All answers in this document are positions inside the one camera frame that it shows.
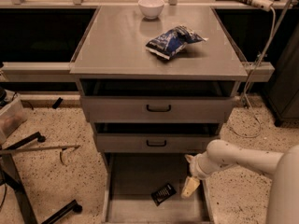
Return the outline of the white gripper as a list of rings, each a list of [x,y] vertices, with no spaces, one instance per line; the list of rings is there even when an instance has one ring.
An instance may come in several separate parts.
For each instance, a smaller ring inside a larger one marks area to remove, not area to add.
[[[203,169],[202,162],[205,160],[205,157],[202,154],[197,154],[195,156],[185,154],[184,157],[189,164],[189,170],[192,176],[186,177],[181,197],[189,198],[200,186],[200,180],[208,178],[209,174]]]

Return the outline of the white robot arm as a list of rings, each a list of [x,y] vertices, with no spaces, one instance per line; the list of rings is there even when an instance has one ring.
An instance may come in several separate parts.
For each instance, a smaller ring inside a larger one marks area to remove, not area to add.
[[[243,148],[224,140],[208,143],[206,151],[185,155],[191,175],[181,192],[190,197],[200,181],[233,166],[242,166],[272,180],[266,224],[299,224],[299,146],[284,153]]]

